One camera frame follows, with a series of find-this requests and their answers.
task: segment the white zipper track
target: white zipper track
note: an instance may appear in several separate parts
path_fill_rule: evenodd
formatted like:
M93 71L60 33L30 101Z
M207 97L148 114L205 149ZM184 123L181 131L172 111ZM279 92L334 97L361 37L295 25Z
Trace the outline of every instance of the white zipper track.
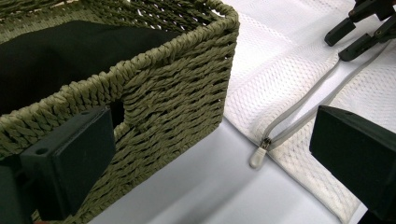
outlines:
M387 47L388 44L389 42L382 46L382 48L380 48L380 50L378 50L374 56L372 54L372 57L370 57L369 59L367 59L368 54L365 54L365 57L362 55L360 59L356 60L361 61L360 65L356 65L354 68L349 69L348 75L340 83L338 83L329 94L319 100L318 103L314 104L314 106L311 106L311 108L304 112L304 114L300 116L297 120L295 120L291 125L287 125L286 128L281 129L281 131L278 131L278 133L276 133L274 136L271 136L274 130L279 126L279 124L289 119L290 116L292 116L296 111L301 109L301 107L312 98L317 90L329 78L334 70L336 70L340 66L340 64L345 63L338 61L335 66L331 70L329 70L300 101L298 101L291 108L282 113L268 125L268 127L264 131L261 145L258 146L259 148L250 158L250 166L255 169L260 168L262 166L262 160L267 152L274 150L276 147L282 145L287 139L295 134L295 132L304 127L305 124L316 115L319 105L329 105L332 99L336 96L336 94L341 89L343 89L345 85L362 69L367 67L373 60L375 60L380 55L380 53Z

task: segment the mesh texture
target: mesh texture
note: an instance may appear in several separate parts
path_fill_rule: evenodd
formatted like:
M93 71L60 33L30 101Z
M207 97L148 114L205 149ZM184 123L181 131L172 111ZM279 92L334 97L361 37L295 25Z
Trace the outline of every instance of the mesh texture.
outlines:
M225 104L225 116L257 145L261 142L268 125L300 101L336 65L340 50L365 33L370 34L380 25L377 18L368 18L330 48L323 41L324 36L347 16L348 11L355 4L354 1L329 3L320 0L282 2L225 0L224 2L238 11L241 22ZM378 63L379 60L375 61L370 65L370 69L374 69L375 64ZM368 72L368 69L361 71L361 74ZM376 69L376 73L381 71L383 74L392 71L391 67ZM378 91L376 82L391 82L381 76L371 77L369 82L356 78L349 84L355 83L354 86L348 85L340 92L341 95L346 96L342 100L343 103L336 103L337 100L341 100L339 94L334 104L345 104L340 105L342 107L352 101L356 102L352 104L356 105L354 107L356 111L361 109L368 110L365 113L371 111L366 118L386 117L378 116L376 110L380 110L381 113L388 111L388 117L391 117L394 107L390 102L391 100L395 102L392 96L382 93L378 96L373 94L374 91ZM370 91L364 90L364 94L353 91L364 86L370 88ZM383 92L394 95L394 91L383 88ZM360 104L369 99L361 98L359 101L358 95L366 96L373 101L388 99L389 103L382 104L373 111L376 104L375 106L373 102L364 104L370 109L364 108ZM346 109L356 112L354 108ZM270 155L343 223L348 223L360 202L311 156L308 146L313 124L312 119L280 147L274 149Z

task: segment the green woven basket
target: green woven basket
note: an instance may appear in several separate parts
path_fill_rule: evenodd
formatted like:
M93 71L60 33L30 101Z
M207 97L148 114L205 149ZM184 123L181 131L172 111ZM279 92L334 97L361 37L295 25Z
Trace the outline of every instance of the green woven basket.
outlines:
M117 154L66 220L86 223L218 127L239 23L218 0L7 0L0 1L0 43L73 20L182 33L0 117L1 160L81 111L123 101L124 121L114 130Z

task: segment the woven basket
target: woven basket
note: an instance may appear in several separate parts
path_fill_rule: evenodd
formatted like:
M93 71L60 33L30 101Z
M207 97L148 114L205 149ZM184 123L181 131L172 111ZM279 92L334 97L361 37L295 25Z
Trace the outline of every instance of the woven basket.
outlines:
M182 33L0 117L1 160L81 111L123 102L124 120L114 130L117 154L66 220L86 223L218 127L239 23L218 0L8 0L0 1L0 43L73 20Z

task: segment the zipper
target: zipper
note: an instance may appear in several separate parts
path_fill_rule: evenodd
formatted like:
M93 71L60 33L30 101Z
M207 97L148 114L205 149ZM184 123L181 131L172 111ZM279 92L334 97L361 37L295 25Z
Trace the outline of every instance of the zipper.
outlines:
M278 116L274 121L272 121L268 127L265 129L262 143L256 149L254 154L250 157L249 164L253 169L259 169L262 167L263 160L265 155L274 150L275 148L282 145L286 140L288 140L293 134L295 134L298 130L303 128L305 124L313 119L316 115L317 108L319 105L329 105L336 94L345 87L345 85L356 76L362 69L367 67L372 61L374 61L381 52L388 46L389 42L384 45L382 49L380 49L373 57L366 60L363 64L359 65L357 68L353 69L349 75L345 77L328 95L326 95L323 99L321 99L318 103L312 106L306 113L304 113L298 120L294 121L291 125L283 129L281 132L276 134L273 137L270 137L273 130L283 121L288 119L296 110L301 108L301 106L307 102L313 94L316 93L317 89L328 79L329 75L339 66L341 63L340 60L334 65L332 69L330 69L315 85L314 87L296 104L294 104L291 108L283 112L280 116Z

